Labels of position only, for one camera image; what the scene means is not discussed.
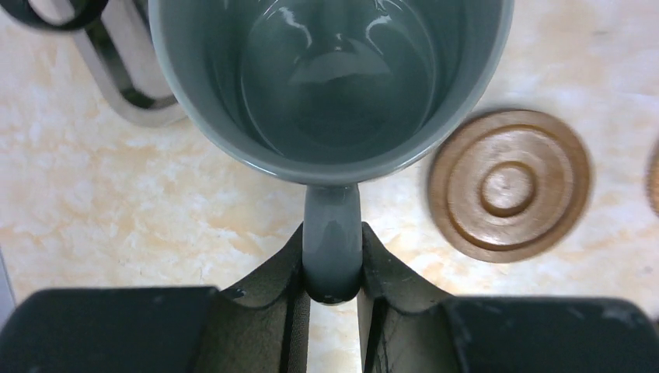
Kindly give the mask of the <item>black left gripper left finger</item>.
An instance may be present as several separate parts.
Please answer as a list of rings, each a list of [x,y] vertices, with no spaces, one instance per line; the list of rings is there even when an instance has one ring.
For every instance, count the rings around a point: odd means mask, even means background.
[[[225,289],[54,288],[1,333],[3,372],[304,372],[302,231]]]

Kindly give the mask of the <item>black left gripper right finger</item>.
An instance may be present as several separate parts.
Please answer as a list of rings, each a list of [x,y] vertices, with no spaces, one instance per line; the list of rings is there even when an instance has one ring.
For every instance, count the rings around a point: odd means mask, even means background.
[[[457,296],[362,227],[365,372],[656,372],[657,324],[615,298]]]

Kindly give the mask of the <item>brown wooden coaster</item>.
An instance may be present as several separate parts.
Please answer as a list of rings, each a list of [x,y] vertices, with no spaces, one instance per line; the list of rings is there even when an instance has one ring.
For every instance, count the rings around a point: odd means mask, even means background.
[[[584,213],[588,150],[561,119],[499,110],[463,124],[440,147],[427,179],[431,218],[476,260],[512,263],[545,252]]]

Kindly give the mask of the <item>grey blue mug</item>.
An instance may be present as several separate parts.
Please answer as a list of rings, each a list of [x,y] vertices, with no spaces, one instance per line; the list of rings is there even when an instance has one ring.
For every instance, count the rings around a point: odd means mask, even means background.
[[[358,186],[415,163],[477,104],[511,1],[151,1],[162,72],[204,136],[306,186],[302,266],[317,302],[360,287]]]

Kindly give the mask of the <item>dark green mug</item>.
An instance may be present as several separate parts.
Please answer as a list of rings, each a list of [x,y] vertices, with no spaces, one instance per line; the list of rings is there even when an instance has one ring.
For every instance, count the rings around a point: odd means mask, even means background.
[[[57,33],[84,30],[100,20],[109,1],[1,0],[1,8],[18,23]]]

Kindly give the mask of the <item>woven rattan coaster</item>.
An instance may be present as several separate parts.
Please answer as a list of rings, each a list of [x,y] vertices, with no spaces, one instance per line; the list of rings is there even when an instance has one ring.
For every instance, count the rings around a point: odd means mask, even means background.
[[[658,216],[658,143],[656,143],[647,163],[645,191],[650,209]]]

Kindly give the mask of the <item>metal tray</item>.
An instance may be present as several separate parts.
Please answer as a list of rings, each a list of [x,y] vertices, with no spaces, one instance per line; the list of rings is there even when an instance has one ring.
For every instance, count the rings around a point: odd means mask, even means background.
[[[101,17],[72,38],[103,97],[125,120],[163,127],[186,117],[155,55],[147,0],[108,2]]]

